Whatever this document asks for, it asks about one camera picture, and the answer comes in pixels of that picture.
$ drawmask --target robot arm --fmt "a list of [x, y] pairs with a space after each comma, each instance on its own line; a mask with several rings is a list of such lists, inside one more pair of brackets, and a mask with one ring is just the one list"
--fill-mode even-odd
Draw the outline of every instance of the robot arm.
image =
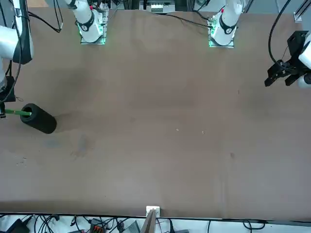
[[27, 3], [25, 0], [13, 0], [13, 8], [15, 12], [14, 27], [18, 29], [19, 38], [16, 28], [0, 26], [0, 101], [6, 97], [5, 93], [11, 88], [11, 82], [6, 79], [2, 68], [2, 58], [12, 60], [15, 63], [26, 64], [32, 60], [34, 54]]
[[287, 40], [291, 58], [278, 60], [268, 69], [265, 86], [272, 85], [278, 78], [287, 77], [285, 84], [290, 86], [298, 80], [298, 86], [311, 87], [311, 34], [308, 31], [295, 31]]
[[217, 23], [211, 35], [217, 44], [226, 46], [231, 42], [242, 10], [241, 0], [226, 0], [224, 8], [215, 16]]
[[82, 38], [88, 42], [96, 42], [103, 36], [103, 15], [90, 9], [87, 0], [65, 0], [69, 9], [77, 19]]

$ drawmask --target tabletop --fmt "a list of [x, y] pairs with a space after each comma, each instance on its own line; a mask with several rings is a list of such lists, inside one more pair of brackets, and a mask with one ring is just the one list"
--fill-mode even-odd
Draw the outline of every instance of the tabletop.
[[[53, 9], [31, 10], [56, 25]], [[310, 217], [311, 92], [264, 86], [276, 15], [241, 15], [226, 49], [208, 47], [205, 27], [138, 10], [115, 13], [104, 46], [80, 45], [62, 12], [61, 33], [31, 20], [35, 55], [16, 85], [24, 102], [7, 104], [35, 103], [57, 129], [0, 122], [2, 211]], [[299, 28], [281, 17], [276, 58]]]

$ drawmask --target floor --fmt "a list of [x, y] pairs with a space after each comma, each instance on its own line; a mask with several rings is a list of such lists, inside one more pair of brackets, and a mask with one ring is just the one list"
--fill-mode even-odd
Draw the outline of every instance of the floor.
[[[15, 221], [20, 218], [22, 220], [26, 220], [29, 216], [25, 215], [14, 215], [14, 216], [5, 216], [0, 219], [0, 230], [6, 231]], [[30, 233], [34, 233], [34, 225], [35, 219], [37, 216], [33, 216], [32, 219], [28, 222], [27, 227], [30, 229]], [[105, 221], [109, 219], [109, 217], [103, 217], [102, 220]], [[73, 216], [61, 216], [59, 221], [51, 221], [49, 224], [50, 228], [54, 233], [78, 233], [76, 225], [70, 226], [71, 221], [73, 220]], [[161, 225], [161, 229], [158, 224], [155, 227], [155, 233], [166, 233], [170, 230], [170, 222], [168, 219], [159, 218], [159, 223]], [[130, 226], [134, 221], [137, 221], [139, 228], [143, 226], [144, 219], [143, 218], [130, 218], [124, 221], [124, 229]], [[36, 223], [36, 232], [42, 225], [43, 221], [38, 219]], [[180, 220], [173, 219], [173, 228], [175, 232], [188, 230], [189, 233], [207, 233], [208, 223], [206, 220]], [[77, 224], [79, 229], [87, 231], [89, 229], [88, 222], [82, 218], [77, 218]], [[262, 224], [252, 224], [253, 228], [261, 227]], [[113, 231], [107, 231], [108, 233], [117, 233], [118, 230], [115, 229]], [[246, 229], [242, 223], [240, 222], [218, 222], [212, 221], [209, 227], [210, 233], [249, 233], [250, 231]], [[310, 227], [302, 227], [302, 226], [287, 226], [287, 225], [275, 225], [275, 224], [266, 224], [265, 227], [256, 231], [257, 233], [291, 233], [291, 232], [299, 232], [299, 233], [311, 233]]]

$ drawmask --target black cylinder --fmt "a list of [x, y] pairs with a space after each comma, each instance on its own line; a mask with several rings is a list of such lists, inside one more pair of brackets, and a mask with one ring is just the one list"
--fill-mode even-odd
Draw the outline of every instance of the black cylinder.
[[44, 133], [53, 133], [57, 122], [53, 116], [33, 103], [26, 104], [22, 111], [32, 113], [31, 116], [20, 116], [20, 120], [37, 130]]

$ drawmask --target cable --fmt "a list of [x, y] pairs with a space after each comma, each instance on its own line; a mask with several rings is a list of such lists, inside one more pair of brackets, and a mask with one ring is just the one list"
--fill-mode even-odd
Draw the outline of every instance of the cable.
[[102, 217], [99, 217], [99, 219], [100, 219], [101, 222], [102, 222], [102, 231], [104, 232], [104, 223], [103, 223]]
[[271, 52], [271, 38], [272, 38], [272, 33], [273, 33], [273, 30], [274, 28], [276, 27], [276, 24], [278, 22], [278, 20], [280, 19], [282, 13], [284, 12], [285, 8], [287, 7], [287, 5], [291, 2], [291, 0], [287, 0], [286, 3], [284, 4], [283, 8], [281, 9], [280, 13], [278, 14], [278, 16], [276, 17], [276, 20], [274, 21], [273, 25], [272, 25], [272, 28], [270, 30], [270, 34], [269, 34], [269, 40], [268, 40], [268, 51], [269, 51], [269, 55], [270, 55], [270, 58], [271, 60], [277, 64], [282, 70], [285, 70], [285, 71], [295, 71], [295, 69], [291, 69], [291, 68], [287, 68], [287, 67], [284, 67], [282, 66], [279, 62], [277, 62], [275, 60], [275, 58], [273, 57], [272, 55], [272, 52]]
[[21, 220], [24, 220], [26, 217], [28, 217], [28, 216], [32, 216], [32, 215], [26, 215], [25, 217], [23, 217]]
[[36, 14], [34, 14], [34, 13], [30, 12], [30, 11], [28, 11], [28, 13], [29, 13], [29, 16], [30, 16], [30, 17], [34, 17], [34, 18], [37, 18], [37, 19], [41, 20], [41, 21], [44, 22], [46, 25], [48, 25], [50, 28], [52, 28], [54, 31], [56, 31], [57, 33], [60, 33], [61, 29], [57, 29], [57, 28], [53, 27], [51, 24], [49, 24], [49, 23], [48, 23], [47, 21], [45, 21], [43, 18], [37, 16]]
[[129, 219], [129, 217], [127, 217], [126, 219], [124, 219], [124, 220], [122, 220], [120, 222], [117, 221], [117, 225], [114, 228], [112, 228], [112, 230], [109, 231], [109, 233], [112, 233], [120, 224], [122, 224], [123, 222], [125, 222], [128, 219]]
[[209, 233], [210, 223], [211, 223], [211, 220], [208, 222], [207, 233]]
[[75, 224], [76, 224], [76, 227], [77, 227], [77, 229], [78, 229], [78, 232], [83, 233], [83, 231], [82, 231], [82, 230], [80, 230], [80, 228], [79, 228], [79, 226], [78, 226], [78, 223], [77, 223], [77, 218], [75, 219]]
[[[57, 12], [56, 12], [55, 1], [56, 1], [56, 3], [57, 3], [58, 12], [59, 12], [60, 17], [61, 17], [61, 19], [62, 19], [62, 24], [61, 24], [61, 25], [59, 24], [59, 20], [58, 20], [58, 15], [57, 15]], [[53, 3], [54, 3], [54, 11], [55, 11], [56, 19], [57, 19], [58, 28], [59, 28], [59, 31], [61, 31], [61, 30], [62, 30], [62, 27], [63, 27], [63, 22], [64, 22], [64, 21], [63, 21], [62, 12], [60, 11], [59, 4], [58, 4], [58, 0], [53, 0]]]
[[92, 220], [90, 220], [90, 219], [87, 219], [85, 216], [82, 216], [89, 224], [91, 224], [92, 223]]
[[197, 13], [202, 19], [209, 20], [210, 17], [204, 17], [199, 11], [193, 10], [193, 12]]
[[249, 220], [247, 220], [247, 219], [243, 220], [243, 226], [246, 229], [250, 230], [250, 233], [252, 233], [252, 230], [262, 230], [266, 226], [266, 223], [263, 222], [262, 224], [263, 225], [261, 227], [252, 227], [252, 224], [251, 224], [251, 222]]
[[174, 17], [174, 18], [178, 18], [180, 20], [183, 20], [183, 21], [186, 21], [186, 22], [189, 22], [189, 23], [193, 23], [195, 25], [199, 25], [199, 26], [202, 26], [202, 27], [212, 28], [212, 26], [208, 26], [208, 25], [201, 24], [201, 23], [196, 23], [196, 22], [193, 22], [191, 20], [188, 20], [188, 19], [185, 19], [185, 18], [182, 18], [182, 17], [179, 17], [179, 16], [174, 16], [174, 15], [166, 15], [166, 16], [171, 16], [171, 17]]
[[37, 233], [37, 231], [36, 231], [35, 227], [36, 227], [36, 225], [37, 225], [38, 218], [39, 218], [39, 216], [35, 219], [35, 224], [34, 224], [34, 233]]
[[284, 51], [284, 53], [283, 53], [283, 56], [282, 56], [281, 60], [283, 60], [283, 58], [284, 58], [284, 56], [285, 56], [285, 53], [286, 53], [287, 49], [288, 49], [288, 46], [286, 47], [286, 49], [285, 49], [285, 51]]
[[40, 218], [41, 218], [41, 220], [43, 221], [42, 225], [43, 225], [43, 226], [45, 225], [45, 229], [46, 229], [46, 227], [48, 227], [49, 232], [50, 232], [50, 233], [53, 233], [52, 229], [51, 229], [50, 226], [49, 226], [49, 221], [52, 219], [52, 217], [49, 216], [48, 218], [45, 218], [45, 216], [40, 216]]
[[6, 95], [6, 97], [3, 100], [0, 101], [0, 104], [3, 103], [3, 102], [6, 102], [6, 100], [8, 99], [8, 97], [10, 96], [12, 91], [14, 90], [14, 86], [15, 86], [15, 84], [17, 82], [17, 79], [18, 79], [18, 76], [19, 76], [19, 72], [20, 72], [20, 66], [21, 66], [21, 42], [20, 42], [20, 35], [19, 35], [18, 28], [15, 27], [15, 29], [16, 29], [16, 32], [17, 32], [18, 43], [19, 43], [19, 63], [18, 63], [18, 68], [17, 68], [17, 73], [16, 73], [16, 77], [15, 77], [14, 83], [13, 83], [10, 91]]
[[198, 9], [198, 11], [201, 10], [204, 6], [207, 6], [207, 5], [209, 4], [209, 2], [210, 2], [210, 0], [206, 0], [206, 1], [203, 3], [203, 5]]
[[170, 218], [169, 218], [169, 221], [170, 221], [170, 233], [175, 233], [174, 226]]
[[117, 221], [117, 219], [116, 219], [116, 218], [114, 218], [114, 219], [113, 219], [113, 221], [112, 221], [112, 225], [111, 225], [111, 227], [110, 227], [110, 228], [106, 227], [106, 230], [107, 230], [107, 231], [109, 231], [109, 230], [111, 230], [111, 229], [113, 228], [113, 225], [114, 225], [114, 223], [115, 223], [115, 221], [114, 221], [114, 220], [116, 220], [116, 221]]
[[3, 12], [1, 1], [0, 1], [0, 10], [1, 10], [2, 18], [3, 18], [3, 23], [4, 23], [5, 27], [7, 27], [8, 25], [6, 24], [6, 20], [5, 20], [5, 16], [4, 16], [4, 12]]
[[220, 10], [218, 12], [220, 12], [222, 9], [224, 9], [224, 7], [225, 7], [225, 5], [222, 8], [220, 8]]
[[159, 228], [160, 228], [161, 233], [163, 233], [163, 232], [162, 232], [162, 228], [161, 228], [161, 224], [160, 224], [160, 222], [159, 222], [159, 219], [157, 218], [156, 220], [157, 220], [157, 222], [158, 222], [158, 224], [159, 224]]

